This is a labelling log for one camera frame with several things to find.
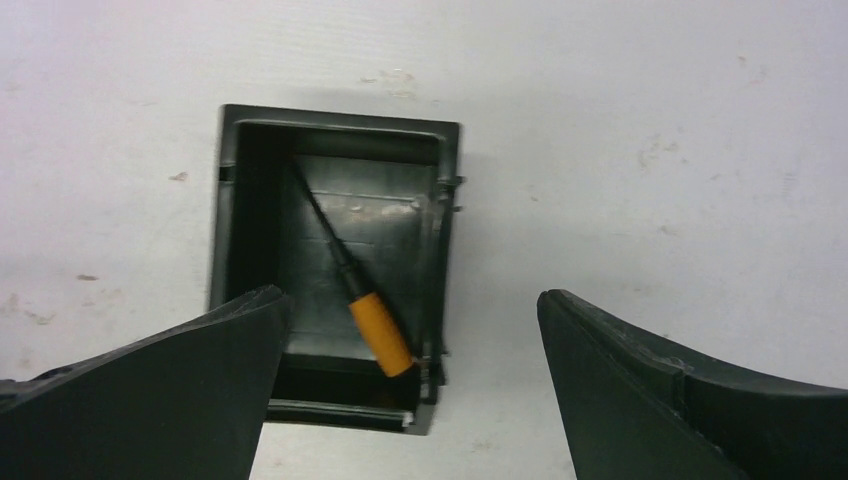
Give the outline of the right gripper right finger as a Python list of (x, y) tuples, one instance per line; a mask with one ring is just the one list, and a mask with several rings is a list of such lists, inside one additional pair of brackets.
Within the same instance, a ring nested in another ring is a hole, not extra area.
[(847, 393), (710, 357), (565, 290), (537, 318), (580, 479), (843, 479)]

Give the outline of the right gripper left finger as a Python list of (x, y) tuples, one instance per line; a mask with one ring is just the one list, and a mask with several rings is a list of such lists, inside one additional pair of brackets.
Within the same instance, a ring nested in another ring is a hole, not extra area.
[(1, 384), (5, 479), (246, 479), (290, 301), (276, 287)]

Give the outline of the orange black screwdriver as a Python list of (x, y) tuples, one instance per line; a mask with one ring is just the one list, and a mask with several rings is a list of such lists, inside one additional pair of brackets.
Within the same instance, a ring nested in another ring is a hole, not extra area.
[(337, 236), (297, 160), (291, 161), (291, 171), (321, 226), (330, 255), (349, 297), (348, 309), (362, 339), (387, 377), (394, 378), (404, 374), (413, 367), (414, 357), (394, 317), (357, 259)]

